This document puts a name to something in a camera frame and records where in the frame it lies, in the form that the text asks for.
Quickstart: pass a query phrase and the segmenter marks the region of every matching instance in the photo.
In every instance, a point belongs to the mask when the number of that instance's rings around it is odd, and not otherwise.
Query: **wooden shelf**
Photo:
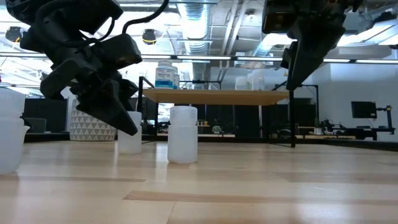
[[[163,90],[145,89],[144,95],[156,103],[201,105],[272,105],[289,97],[288,91],[249,90]]]

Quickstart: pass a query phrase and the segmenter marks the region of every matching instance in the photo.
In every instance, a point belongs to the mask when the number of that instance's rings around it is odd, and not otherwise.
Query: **fluorescent light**
[[[228,56],[194,56],[194,55],[187,55],[187,56],[177,56],[178,59],[182,60],[231,60],[231,57]]]
[[[325,63],[348,63],[349,59],[323,59]]]
[[[238,57],[237,60],[259,61],[259,62],[281,62],[282,58],[273,58],[273,57]]]
[[[0,57],[32,57],[32,58],[47,58],[45,54],[37,53],[9,53],[1,52]]]
[[[398,60],[357,60],[356,63],[398,64]]]
[[[141,55],[142,59],[171,59],[170,55]]]
[[[121,3],[120,7],[160,7],[161,4],[139,4],[139,3]],[[169,4],[169,8],[176,9],[176,5]]]

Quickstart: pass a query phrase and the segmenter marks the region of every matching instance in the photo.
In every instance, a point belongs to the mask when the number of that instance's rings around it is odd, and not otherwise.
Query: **computer monitor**
[[[351,102],[353,118],[377,118],[375,102]]]

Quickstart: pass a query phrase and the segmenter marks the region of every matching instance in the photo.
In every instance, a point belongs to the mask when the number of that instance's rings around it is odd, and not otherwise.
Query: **patterned planter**
[[[76,110],[78,100],[73,100],[70,123],[72,141],[113,141],[116,129],[86,113]]]

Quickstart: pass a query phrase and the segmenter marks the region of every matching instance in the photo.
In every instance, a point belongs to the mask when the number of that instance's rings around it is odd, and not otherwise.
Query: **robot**
[[[134,135],[136,125],[131,96],[138,90],[122,79],[119,69],[142,61],[137,44],[126,34],[132,24],[149,22],[169,3],[164,0],[150,16],[127,22],[122,34],[107,39],[123,10],[115,0],[6,0],[8,12],[30,25],[21,48],[45,53],[53,62],[52,73],[42,81],[46,98],[62,99],[67,86],[77,96],[77,109]],[[287,89],[297,88],[323,62],[344,34],[345,11],[356,11],[362,0],[268,0],[262,31],[285,32],[293,42],[281,66],[289,69]],[[109,18],[111,27],[100,39],[89,38]]]

